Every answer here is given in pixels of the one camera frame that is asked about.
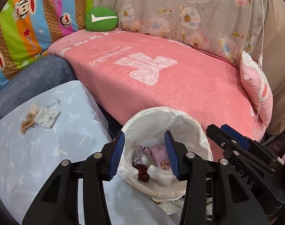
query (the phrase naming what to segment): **white trash bag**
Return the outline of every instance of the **white trash bag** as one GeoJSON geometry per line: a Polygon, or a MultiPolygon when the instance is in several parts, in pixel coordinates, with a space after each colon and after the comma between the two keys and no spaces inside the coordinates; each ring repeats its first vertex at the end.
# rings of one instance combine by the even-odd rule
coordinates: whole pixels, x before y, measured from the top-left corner
{"type": "Polygon", "coordinates": [[[152,179],[147,183],[138,180],[138,170],[132,166],[133,151],[137,145],[154,146],[164,143],[164,133],[170,130],[175,141],[185,144],[205,160],[213,161],[209,142],[200,123],[188,114],[169,107],[154,107],[135,114],[122,128],[125,146],[118,168],[118,174],[133,187],[158,200],[176,200],[185,194],[186,181],[175,176],[168,186],[152,179]]]}

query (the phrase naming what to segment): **silver screw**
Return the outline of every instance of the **silver screw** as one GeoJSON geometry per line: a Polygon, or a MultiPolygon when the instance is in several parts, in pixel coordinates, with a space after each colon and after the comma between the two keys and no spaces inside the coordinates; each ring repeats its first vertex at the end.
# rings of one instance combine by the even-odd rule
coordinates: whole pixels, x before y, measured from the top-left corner
{"type": "Polygon", "coordinates": [[[61,165],[62,165],[62,166],[67,166],[69,163],[70,163],[69,160],[63,160],[63,161],[61,162],[61,165]]]}
{"type": "Polygon", "coordinates": [[[96,158],[96,159],[99,159],[99,158],[101,158],[102,157],[102,153],[101,152],[96,152],[95,154],[94,154],[94,158],[96,158]]]}
{"type": "Polygon", "coordinates": [[[194,158],[194,157],[195,157],[195,154],[194,154],[193,152],[188,152],[188,153],[186,153],[186,156],[187,156],[188,158],[194,158]]]}
{"type": "Polygon", "coordinates": [[[222,165],[227,165],[228,164],[228,160],[227,159],[220,159],[219,161],[222,165]]]}

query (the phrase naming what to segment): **pink pillow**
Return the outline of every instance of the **pink pillow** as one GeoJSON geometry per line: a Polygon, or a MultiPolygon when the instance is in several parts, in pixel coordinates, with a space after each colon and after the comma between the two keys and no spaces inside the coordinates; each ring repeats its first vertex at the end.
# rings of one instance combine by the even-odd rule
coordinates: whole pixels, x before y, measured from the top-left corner
{"type": "Polygon", "coordinates": [[[258,64],[253,61],[249,54],[243,51],[240,62],[240,80],[257,111],[259,97],[261,97],[259,116],[267,127],[272,117],[272,91],[263,72],[261,83],[260,77],[261,70],[258,64]]]}

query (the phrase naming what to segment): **purple stripe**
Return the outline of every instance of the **purple stripe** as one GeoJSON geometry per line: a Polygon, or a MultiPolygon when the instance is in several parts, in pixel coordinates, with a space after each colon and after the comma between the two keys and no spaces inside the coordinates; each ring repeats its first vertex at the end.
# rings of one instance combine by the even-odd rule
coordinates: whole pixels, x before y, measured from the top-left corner
{"type": "Polygon", "coordinates": [[[52,2],[54,3],[54,7],[55,7],[58,23],[59,23],[59,28],[62,31],[63,36],[71,34],[73,32],[72,25],[70,25],[69,28],[64,28],[59,21],[59,19],[61,18],[62,12],[63,12],[63,0],[52,0],[52,2]]]}

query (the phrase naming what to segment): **blue gripper pad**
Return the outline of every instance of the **blue gripper pad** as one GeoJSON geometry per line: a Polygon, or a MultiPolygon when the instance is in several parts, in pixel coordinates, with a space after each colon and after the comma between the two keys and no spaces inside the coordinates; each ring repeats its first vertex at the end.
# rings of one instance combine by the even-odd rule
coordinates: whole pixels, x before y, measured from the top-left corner
{"type": "Polygon", "coordinates": [[[117,136],[117,139],[115,139],[114,142],[116,142],[116,146],[109,161],[108,177],[110,179],[112,179],[118,171],[119,163],[125,145],[125,134],[121,131],[121,134],[117,136]]]}
{"type": "Polygon", "coordinates": [[[173,174],[176,176],[177,179],[179,179],[180,178],[179,159],[173,147],[173,141],[171,140],[167,131],[164,133],[164,144],[167,155],[169,157],[169,164],[172,167],[173,174]]]}
{"type": "Polygon", "coordinates": [[[236,130],[232,129],[230,126],[224,124],[220,127],[221,130],[223,130],[224,132],[226,132],[228,135],[230,135],[234,140],[239,142],[239,145],[244,148],[245,150],[249,150],[249,146],[248,146],[248,140],[241,135],[239,132],[237,132],[236,130]]]}

